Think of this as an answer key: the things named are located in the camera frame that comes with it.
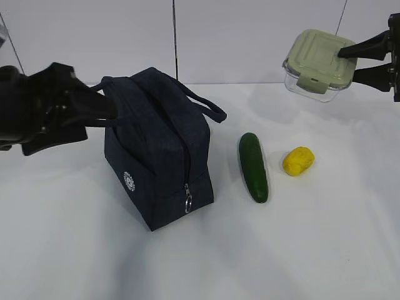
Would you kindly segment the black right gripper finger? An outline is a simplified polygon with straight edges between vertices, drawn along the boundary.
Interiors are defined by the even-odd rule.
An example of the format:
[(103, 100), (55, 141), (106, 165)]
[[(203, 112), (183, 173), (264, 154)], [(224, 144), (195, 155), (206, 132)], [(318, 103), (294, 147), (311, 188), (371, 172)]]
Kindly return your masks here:
[(388, 32), (382, 32), (366, 41), (344, 47), (338, 52), (339, 58), (365, 58), (383, 61), (388, 53)]
[(391, 75), (389, 69), (390, 64), (357, 69), (354, 72), (352, 81), (354, 83), (370, 86), (382, 92), (389, 92), (391, 89)]

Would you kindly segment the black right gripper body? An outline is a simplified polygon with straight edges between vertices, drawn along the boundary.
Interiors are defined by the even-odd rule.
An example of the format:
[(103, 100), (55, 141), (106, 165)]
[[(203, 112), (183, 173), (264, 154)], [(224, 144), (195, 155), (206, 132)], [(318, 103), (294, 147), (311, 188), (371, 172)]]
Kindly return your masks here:
[(394, 101), (399, 102), (399, 13), (391, 14), (387, 23), (389, 28), (387, 50), (391, 53), (387, 74), (389, 87), (394, 89)]

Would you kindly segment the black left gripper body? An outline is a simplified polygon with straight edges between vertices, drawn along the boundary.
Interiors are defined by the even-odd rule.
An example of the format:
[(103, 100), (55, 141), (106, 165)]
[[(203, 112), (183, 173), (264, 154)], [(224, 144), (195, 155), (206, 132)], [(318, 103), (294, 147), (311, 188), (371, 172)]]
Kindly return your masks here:
[(43, 139), (43, 126), (64, 106), (65, 90), (81, 83), (74, 68), (57, 62), (31, 76), (14, 66), (1, 67), (1, 150), (20, 144), (23, 151), (42, 151), (81, 139)]

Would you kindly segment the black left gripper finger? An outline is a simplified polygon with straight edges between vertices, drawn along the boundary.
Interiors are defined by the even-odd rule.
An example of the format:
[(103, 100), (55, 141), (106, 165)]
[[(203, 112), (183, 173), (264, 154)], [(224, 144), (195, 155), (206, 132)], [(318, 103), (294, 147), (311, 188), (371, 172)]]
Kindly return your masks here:
[(83, 83), (65, 90), (64, 118), (68, 121), (113, 120), (118, 110), (112, 100)]
[(43, 139), (87, 139), (87, 127), (104, 127), (109, 106), (61, 106), (43, 126)]

